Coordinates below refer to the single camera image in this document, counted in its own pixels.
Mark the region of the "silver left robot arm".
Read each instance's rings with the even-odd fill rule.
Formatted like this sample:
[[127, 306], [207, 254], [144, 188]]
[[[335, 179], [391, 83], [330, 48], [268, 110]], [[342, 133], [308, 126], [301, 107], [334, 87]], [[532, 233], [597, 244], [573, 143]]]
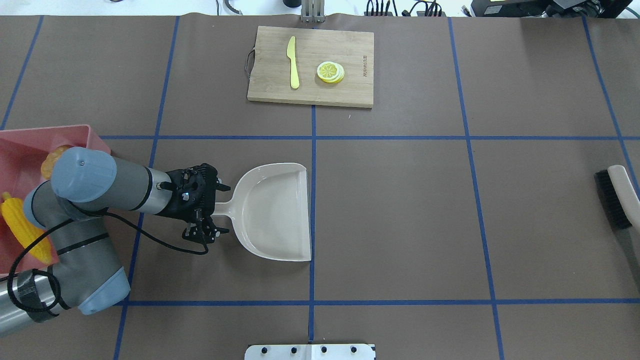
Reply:
[[[50, 239], [57, 262], [18, 271], [21, 256], [1, 281], [1, 335], [6, 337], [44, 323], [70, 309], [83, 315], [102, 312], [123, 301], [130, 280], [105, 225], [113, 218], [154, 242], [181, 253], [205, 255], [216, 237], [228, 233], [213, 221], [217, 192], [228, 192], [217, 169], [204, 162], [163, 172], [74, 146], [55, 162], [50, 180], [30, 191], [22, 207], [29, 224], [43, 230], [27, 250]], [[183, 239], [201, 250], [169, 244], [112, 209], [157, 215], [186, 223]]]

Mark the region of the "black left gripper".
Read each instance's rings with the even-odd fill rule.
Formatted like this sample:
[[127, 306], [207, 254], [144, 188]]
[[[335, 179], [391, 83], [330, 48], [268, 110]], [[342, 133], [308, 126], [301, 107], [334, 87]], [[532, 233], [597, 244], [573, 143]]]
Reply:
[[231, 187], [218, 177], [218, 170], [204, 162], [197, 166], [170, 170], [166, 173], [169, 186], [163, 191], [171, 191], [167, 205], [158, 216], [185, 221], [182, 239], [198, 243], [213, 244], [217, 237], [229, 234], [230, 229], [218, 226], [212, 216], [215, 209], [217, 191], [228, 192]]

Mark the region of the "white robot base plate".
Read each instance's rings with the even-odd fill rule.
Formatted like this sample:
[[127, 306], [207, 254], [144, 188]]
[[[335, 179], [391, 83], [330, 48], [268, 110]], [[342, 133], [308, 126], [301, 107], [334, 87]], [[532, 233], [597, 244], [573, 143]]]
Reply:
[[374, 344], [254, 344], [247, 347], [245, 360], [375, 360]]

